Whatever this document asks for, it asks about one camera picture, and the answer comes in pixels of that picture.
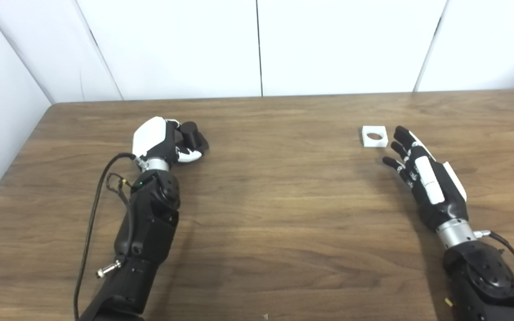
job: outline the white robotic hand cover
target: white robotic hand cover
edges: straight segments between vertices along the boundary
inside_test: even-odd
[[[166,120],[162,117],[154,117],[142,124],[134,132],[132,140],[132,153],[138,157],[146,153],[166,139]]]

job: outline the silver metal connector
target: silver metal connector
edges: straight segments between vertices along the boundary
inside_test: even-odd
[[[98,269],[98,271],[96,272],[96,278],[97,279],[102,279],[104,278],[108,273],[116,270],[117,268],[120,268],[122,266],[122,262],[120,262],[119,260],[116,260],[114,261],[114,263],[112,264],[109,264],[103,268],[100,268]]]
[[[446,249],[463,242],[477,240],[469,223],[464,219],[451,219],[441,224],[436,232]]]
[[[148,169],[148,163],[146,163],[144,160],[142,160],[140,158],[140,156],[136,156],[136,158],[134,159],[134,162],[136,162],[136,164],[138,164],[138,166],[141,168],[142,171],[145,171],[146,169]]]
[[[491,234],[491,231],[489,231],[489,230],[473,231],[473,234],[475,234],[476,238],[480,239],[480,238],[484,238],[485,236],[489,236],[489,234]]]

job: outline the black cylindrical object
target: black cylindrical object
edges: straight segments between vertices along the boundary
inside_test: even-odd
[[[179,130],[184,138],[184,145],[186,145],[186,148],[196,150],[202,145],[198,126],[194,122],[183,123]]]

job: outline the open robotic hand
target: open robotic hand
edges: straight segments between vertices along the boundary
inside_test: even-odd
[[[477,240],[496,234],[469,227],[467,195],[449,163],[437,162],[402,126],[396,128],[394,139],[391,148],[403,162],[387,156],[382,161],[410,187],[420,219],[445,246],[444,268],[456,319],[514,321],[514,275],[499,250]]]
[[[74,295],[75,320],[81,321],[142,321],[154,277],[170,252],[179,222],[180,189],[170,173],[175,163],[193,162],[209,148],[204,136],[193,122],[184,124],[174,119],[154,117],[136,130],[133,153],[120,153],[107,164],[102,173],[91,210],[77,286]],[[141,175],[134,184],[116,173],[111,165],[120,158],[137,163]],[[119,178],[118,188],[110,186],[110,177]],[[116,193],[126,207],[114,242],[114,262],[96,272],[104,278],[100,291],[78,316],[78,294],[86,265],[88,246],[96,206],[104,180],[108,190]],[[123,192],[130,187],[130,199]]]

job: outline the cable connector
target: cable connector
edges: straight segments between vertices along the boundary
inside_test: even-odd
[[[114,263],[111,263],[103,268],[98,269],[98,271],[96,272],[96,278],[102,279],[108,273],[110,273],[120,267],[122,267],[122,262],[120,262],[119,260],[116,260],[116,261],[114,261]]]
[[[475,235],[476,238],[480,239],[480,238],[489,236],[491,234],[491,231],[489,231],[489,230],[473,231],[473,234]]]
[[[138,166],[142,169],[142,171],[145,171],[148,169],[148,163],[146,163],[143,159],[140,158],[140,156],[136,156],[134,158],[134,162],[138,164]]]

